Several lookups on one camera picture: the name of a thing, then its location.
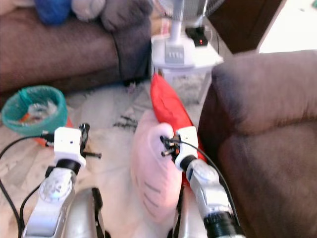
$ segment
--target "floor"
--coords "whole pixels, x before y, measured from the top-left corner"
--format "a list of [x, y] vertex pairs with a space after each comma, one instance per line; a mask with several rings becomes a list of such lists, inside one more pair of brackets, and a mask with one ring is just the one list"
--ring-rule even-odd
[[259, 45], [260, 53], [317, 49], [314, 0], [287, 0]]
[[[259, 51], [263, 53], [317, 49], [317, 10], [313, 0], [288, 0], [266, 35]], [[225, 43], [213, 32], [211, 44], [224, 60], [232, 57]], [[181, 96], [195, 125], [198, 125], [202, 105], [195, 104], [202, 78], [179, 78], [175, 88]], [[172, 217], [165, 224], [149, 221], [142, 212], [129, 170], [129, 148], [135, 130], [134, 120], [151, 108], [148, 95], [149, 82], [127, 91], [121, 84], [67, 96], [70, 117], [75, 125], [91, 125], [90, 148], [103, 153], [100, 161], [89, 159], [87, 167], [79, 173], [76, 189], [98, 186], [102, 192], [102, 214], [105, 228], [113, 238], [165, 238]], [[0, 124], [0, 148], [19, 135]], [[46, 167], [52, 164], [53, 151], [30, 140], [8, 151], [0, 163], [0, 177], [16, 207], [24, 197], [42, 181]], [[36, 202], [31, 197], [26, 205], [25, 218]], [[0, 194], [0, 237], [15, 237], [16, 223], [7, 202]]]

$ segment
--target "fan base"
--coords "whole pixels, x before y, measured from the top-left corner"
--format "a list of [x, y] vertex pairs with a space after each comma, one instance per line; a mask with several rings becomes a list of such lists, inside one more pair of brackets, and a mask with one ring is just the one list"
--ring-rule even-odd
[[152, 62], [159, 68], [191, 68], [194, 63], [195, 44], [185, 35], [172, 42], [169, 36], [152, 37]]

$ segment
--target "sofa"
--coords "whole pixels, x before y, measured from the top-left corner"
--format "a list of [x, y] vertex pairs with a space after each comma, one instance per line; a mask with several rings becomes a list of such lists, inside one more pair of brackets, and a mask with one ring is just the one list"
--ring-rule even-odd
[[0, 106], [25, 86], [67, 93], [148, 77], [152, 9], [147, 0], [107, 0], [101, 19], [72, 14], [60, 26], [42, 24], [34, 7], [0, 16]]
[[216, 66], [199, 122], [248, 238], [317, 237], [317, 51]]

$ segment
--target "black cable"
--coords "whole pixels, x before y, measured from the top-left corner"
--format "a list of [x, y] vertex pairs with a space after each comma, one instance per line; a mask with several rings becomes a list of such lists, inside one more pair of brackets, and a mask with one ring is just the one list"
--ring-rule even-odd
[[33, 193], [36, 192], [36, 190], [39, 189], [40, 186], [41, 186], [41, 183], [35, 189], [33, 189], [33, 191], [31, 191], [29, 193], [29, 195], [27, 195], [27, 197], [23, 200], [23, 202], [21, 204], [21, 207], [20, 207], [20, 221], [21, 221], [22, 230], [25, 228], [24, 217], [23, 217], [24, 206], [25, 206], [26, 202], [29, 200], [29, 198], [33, 195]]
[[[42, 138], [42, 136], [26, 136], [26, 137], [22, 137], [22, 138], [19, 138], [19, 139], [15, 140], [15, 141], [11, 142], [10, 144], [8, 144], [8, 145], [1, 151], [1, 153], [0, 153], [0, 160], [1, 160], [2, 156], [4, 155], [4, 153], [5, 153], [12, 145], [16, 144], [17, 142], [19, 142], [19, 141], [21, 141], [21, 140], [26, 140], [26, 139], [29, 139], [29, 138]], [[0, 189], [1, 189], [1, 191], [3, 192], [5, 198], [7, 199], [8, 203], [9, 203], [9, 205], [10, 205], [10, 207], [11, 207], [13, 213], [14, 213], [14, 216], [15, 216], [15, 219], [16, 219], [16, 222], [17, 222], [17, 225], [18, 225], [18, 230], [19, 230], [19, 232], [18, 232], [18, 238], [21, 238], [21, 237], [22, 237], [22, 226], [21, 226], [21, 221], [20, 221], [20, 218], [19, 218], [19, 214], [18, 214], [18, 212], [17, 212], [17, 210], [16, 210], [16, 208], [15, 208], [15, 206], [14, 206], [14, 204], [13, 204], [13, 202], [12, 202], [12, 200], [11, 200], [9, 194], [8, 194], [8, 192], [7, 192], [6, 189], [4, 188], [4, 185], [3, 185], [2, 181], [1, 181], [1, 179], [0, 179]]]
[[228, 195], [228, 198], [229, 198], [229, 202], [231, 204], [231, 208], [232, 208], [232, 211], [233, 211], [233, 214], [235, 216], [235, 219], [237, 221], [237, 224], [238, 226], [240, 226], [240, 221], [239, 221], [239, 218], [238, 218], [238, 214], [237, 214], [237, 210], [236, 210], [236, 207], [234, 206], [234, 203], [233, 203], [233, 198], [232, 198], [232, 195], [230, 193], [230, 190], [229, 190], [229, 186], [226, 182], [226, 180], [224, 179], [222, 173], [220, 172], [220, 170], [218, 169], [217, 165], [212, 161], [212, 159], [200, 148], [190, 144], [190, 143], [187, 143], [185, 141], [181, 141], [181, 140], [175, 140], [175, 139], [169, 139], [167, 137], [164, 137], [164, 140], [167, 140], [169, 142], [175, 142], [175, 143], [183, 143], [183, 144], [186, 144], [186, 145], [189, 145], [191, 147], [193, 147], [194, 149], [196, 149], [197, 151], [199, 151], [200, 153], [202, 153], [202, 155], [208, 160], [208, 162], [211, 164], [211, 166], [217, 171], [217, 173], [219, 174], [219, 177], [220, 179], [222, 180], [223, 184], [224, 184], [224, 190], [226, 191], [227, 195]]
[[219, 36], [218, 36], [218, 33], [216, 34], [217, 36], [217, 50], [218, 50], [218, 55], [220, 55], [220, 50], [219, 50]]

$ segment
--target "electric fan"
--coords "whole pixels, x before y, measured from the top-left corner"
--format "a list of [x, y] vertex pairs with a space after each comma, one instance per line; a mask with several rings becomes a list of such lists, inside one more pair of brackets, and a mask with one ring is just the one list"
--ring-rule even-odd
[[202, 24], [205, 15], [212, 14], [224, 0], [154, 0], [162, 17], [172, 20], [168, 37], [152, 38], [152, 62], [163, 68], [194, 66], [194, 41], [182, 34], [182, 23], [196, 21]]

